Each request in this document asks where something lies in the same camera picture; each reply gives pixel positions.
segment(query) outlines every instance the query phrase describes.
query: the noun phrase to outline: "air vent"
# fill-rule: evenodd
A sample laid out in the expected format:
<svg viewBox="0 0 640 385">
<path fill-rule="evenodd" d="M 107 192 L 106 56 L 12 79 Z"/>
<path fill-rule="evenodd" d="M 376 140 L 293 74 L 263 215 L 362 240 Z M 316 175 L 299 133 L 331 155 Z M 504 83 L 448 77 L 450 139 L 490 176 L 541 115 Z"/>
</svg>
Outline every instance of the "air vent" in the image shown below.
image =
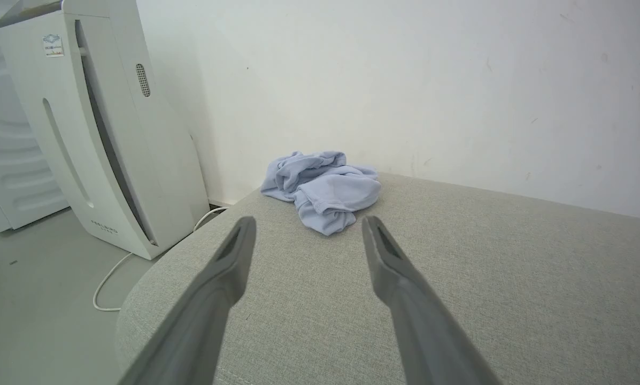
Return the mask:
<svg viewBox="0 0 640 385">
<path fill-rule="evenodd" d="M 137 78 L 139 79 L 139 86 L 142 88 L 142 94 L 146 97 L 151 96 L 151 89 L 149 83 L 146 81 L 146 73 L 144 72 L 144 66 L 137 64 Z"/>
</svg>

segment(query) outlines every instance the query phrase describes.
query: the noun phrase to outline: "gray fabric cushion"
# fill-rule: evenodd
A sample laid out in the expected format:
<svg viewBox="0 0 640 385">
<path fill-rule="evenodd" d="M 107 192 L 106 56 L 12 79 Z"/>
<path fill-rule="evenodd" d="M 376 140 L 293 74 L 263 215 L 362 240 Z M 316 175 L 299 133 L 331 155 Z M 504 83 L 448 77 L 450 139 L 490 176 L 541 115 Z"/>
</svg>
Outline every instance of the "gray fabric cushion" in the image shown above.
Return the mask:
<svg viewBox="0 0 640 385">
<path fill-rule="evenodd" d="M 382 174 L 344 232 L 301 225 L 253 192 L 169 251 L 117 325 L 126 368 L 239 217 L 258 222 L 246 293 L 217 381 L 404 383 L 388 309 L 369 282 L 360 220 L 379 216 L 506 383 L 640 383 L 640 219 Z"/>
</svg>

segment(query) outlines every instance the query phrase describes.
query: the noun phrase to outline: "power cord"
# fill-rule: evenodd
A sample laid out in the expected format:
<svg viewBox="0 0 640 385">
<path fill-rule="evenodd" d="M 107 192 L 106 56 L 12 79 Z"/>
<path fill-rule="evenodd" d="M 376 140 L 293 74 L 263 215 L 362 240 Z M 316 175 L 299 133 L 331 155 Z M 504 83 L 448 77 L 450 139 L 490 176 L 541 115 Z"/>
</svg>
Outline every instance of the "power cord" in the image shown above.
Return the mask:
<svg viewBox="0 0 640 385">
<path fill-rule="evenodd" d="M 207 217 L 209 217 L 210 214 L 213 214 L 214 212 L 223 211 L 223 210 L 226 210 L 228 208 L 229 207 L 218 207 L 218 208 L 215 208 L 213 210 L 210 210 L 209 212 L 206 212 L 205 215 L 203 215 L 203 217 L 201 217 L 201 219 L 199 219 L 198 222 L 196 222 L 196 225 L 194 226 L 194 229 L 192 230 L 192 233 L 195 232 L 198 229 L 198 225 L 200 225 L 201 222 L 203 222 Z M 116 263 L 115 266 L 113 266 L 112 269 L 110 269 L 110 271 L 102 279 L 102 282 L 99 283 L 99 287 L 97 287 L 97 290 L 94 292 L 94 297 L 92 297 L 92 305 L 94 305 L 94 308 L 96 310 L 100 310 L 102 312 L 119 312 L 120 311 L 119 307 L 100 307 L 99 304 L 97 304 L 97 297 L 99 297 L 99 291 L 102 290 L 102 287 L 104 287 L 104 283 L 108 280 L 108 278 L 116 271 L 118 266 L 120 266 L 131 255 L 133 255 L 133 253 L 129 253 L 126 256 L 122 257 L 122 259 L 119 260 L 118 263 Z"/>
</svg>

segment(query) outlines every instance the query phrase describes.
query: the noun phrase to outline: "blue cloth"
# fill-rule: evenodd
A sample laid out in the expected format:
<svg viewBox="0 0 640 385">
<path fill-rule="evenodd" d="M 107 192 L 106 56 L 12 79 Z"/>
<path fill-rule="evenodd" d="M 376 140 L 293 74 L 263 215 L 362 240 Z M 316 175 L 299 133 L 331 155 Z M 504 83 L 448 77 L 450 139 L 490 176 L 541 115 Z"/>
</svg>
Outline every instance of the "blue cloth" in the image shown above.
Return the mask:
<svg viewBox="0 0 640 385">
<path fill-rule="evenodd" d="M 347 166 L 339 151 L 275 159 L 260 186 L 264 195 L 293 202 L 300 221 L 325 235 L 354 224 L 353 212 L 373 205 L 379 190 L 374 168 Z"/>
</svg>

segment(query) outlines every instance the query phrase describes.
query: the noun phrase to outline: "folded garment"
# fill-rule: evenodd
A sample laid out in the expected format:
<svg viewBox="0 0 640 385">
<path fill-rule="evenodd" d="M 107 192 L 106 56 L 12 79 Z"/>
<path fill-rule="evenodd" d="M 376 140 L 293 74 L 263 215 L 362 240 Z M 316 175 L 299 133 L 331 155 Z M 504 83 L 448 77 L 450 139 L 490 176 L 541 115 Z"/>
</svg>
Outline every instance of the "folded garment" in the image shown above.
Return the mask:
<svg viewBox="0 0 640 385">
<path fill-rule="evenodd" d="M 293 202 L 300 221 L 325 235 L 354 224 L 352 213 L 373 205 L 379 190 L 374 168 L 348 166 L 339 151 L 275 159 L 260 187 L 264 195 Z"/>
</svg>

